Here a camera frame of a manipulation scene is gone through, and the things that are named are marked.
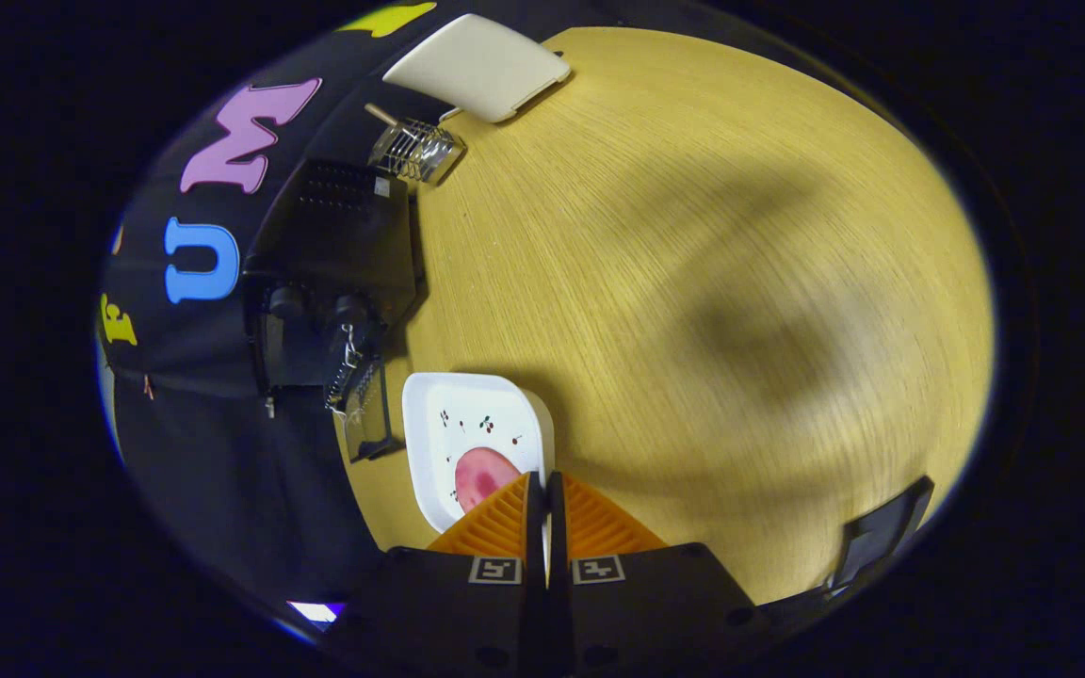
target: ham slice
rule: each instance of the ham slice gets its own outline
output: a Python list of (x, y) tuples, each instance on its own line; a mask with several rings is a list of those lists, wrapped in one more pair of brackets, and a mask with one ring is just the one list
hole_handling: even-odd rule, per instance
[(455, 466), (455, 489), (463, 512), (485, 501), (522, 472), (492, 447), (473, 447), (463, 453)]

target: wooden table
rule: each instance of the wooden table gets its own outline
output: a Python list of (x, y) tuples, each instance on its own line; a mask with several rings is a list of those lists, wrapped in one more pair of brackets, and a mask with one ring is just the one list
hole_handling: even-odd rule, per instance
[[(818, 585), (841, 527), (959, 479), (994, 315), (929, 159), (859, 103), (686, 36), (576, 27), (573, 77), (419, 190), (427, 297), (393, 360), (542, 396), (560, 471), (760, 603)], [(382, 548), (435, 537), (404, 452), (350, 466)]]

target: metal clip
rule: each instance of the metal clip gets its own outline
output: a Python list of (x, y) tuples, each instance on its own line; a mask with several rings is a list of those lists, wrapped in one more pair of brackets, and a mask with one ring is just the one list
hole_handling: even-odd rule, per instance
[(346, 332), (346, 357), (343, 359), (343, 364), (349, 369), (358, 369), (358, 363), (354, 361), (354, 357), (361, 360), (362, 354), (359, 354), (358, 348), (354, 347), (354, 325), (343, 324), (341, 330)]

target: white lid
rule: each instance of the white lid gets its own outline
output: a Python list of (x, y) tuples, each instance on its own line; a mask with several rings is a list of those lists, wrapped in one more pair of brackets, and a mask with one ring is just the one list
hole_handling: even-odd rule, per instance
[(570, 73), (566, 61), (533, 39), (463, 14), (413, 47), (383, 74), (383, 81), (499, 121)]

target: wooden stick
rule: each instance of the wooden stick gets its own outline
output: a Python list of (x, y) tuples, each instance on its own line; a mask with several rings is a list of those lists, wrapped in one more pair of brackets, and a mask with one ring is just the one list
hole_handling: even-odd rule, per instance
[(399, 120), (396, 120), (395, 118), (393, 118), (392, 116), (390, 116), (388, 113), (386, 111), (384, 111), (383, 108), (381, 108), (379, 106), (375, 106), (374, 103), (368, 103), (368, 104), (366, 104), (366, 106), (362, 106), (362, 107), (367, 108), (367, 113), (371, 113), (371, 115), (380, 118), (383, 121), (386, 121), (386, 124), (392, 125), (392, 127), (396, 127), (396, 125), (400, 125)]

